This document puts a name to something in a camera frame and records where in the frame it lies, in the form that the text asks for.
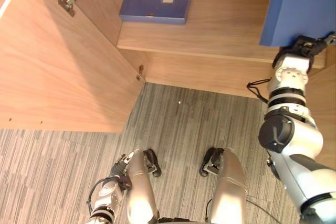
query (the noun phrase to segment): wooden cabinet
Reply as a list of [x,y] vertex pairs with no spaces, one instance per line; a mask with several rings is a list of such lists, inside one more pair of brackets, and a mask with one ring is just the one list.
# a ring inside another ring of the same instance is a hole
[[1,127],[122,131],[144,80],[75,10],[71,17],[57,0],[9,4],[0,19]]

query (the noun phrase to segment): wooden wall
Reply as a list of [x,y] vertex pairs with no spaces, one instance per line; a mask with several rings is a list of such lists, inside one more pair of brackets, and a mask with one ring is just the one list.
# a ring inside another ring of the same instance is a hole
[[317,161],[336,169],[336,65],[310,77],[306,97],[307,106],[324,139]]

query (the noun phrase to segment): cabinet door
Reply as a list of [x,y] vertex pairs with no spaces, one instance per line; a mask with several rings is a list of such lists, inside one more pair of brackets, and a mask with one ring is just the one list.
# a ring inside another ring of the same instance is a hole
[[11,1],[0,19],[0,127],[122,131],[144,81],[75,10]]

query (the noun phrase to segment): silver robot leg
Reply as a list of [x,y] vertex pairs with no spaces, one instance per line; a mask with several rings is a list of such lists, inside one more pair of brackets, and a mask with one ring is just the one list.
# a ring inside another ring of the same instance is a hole
[[136,150],[127,169],[132,181],[132,189],[126,194],[127,218],[131,224],[156,223],[159,218],[146,163],[144,152]]
[[217,186],[209,215],[209,223],[243,224],[245,216],[245,175],[238,157],[225,148],[220,156]]

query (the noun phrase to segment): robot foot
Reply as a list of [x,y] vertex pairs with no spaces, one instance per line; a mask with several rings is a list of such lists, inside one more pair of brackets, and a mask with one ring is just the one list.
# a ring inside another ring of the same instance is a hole
[[154,177],[160,177],[162,172],[155,152],[152,149],[148,149],[143,151],[143,153],[147,157],[148,173],[152,173]]
[[203,158],[203,162],[198,172],[202,177],[208,176],[209,173],[218,174],[218,166],[221,154],[224,152],[222,148],[209,148]]

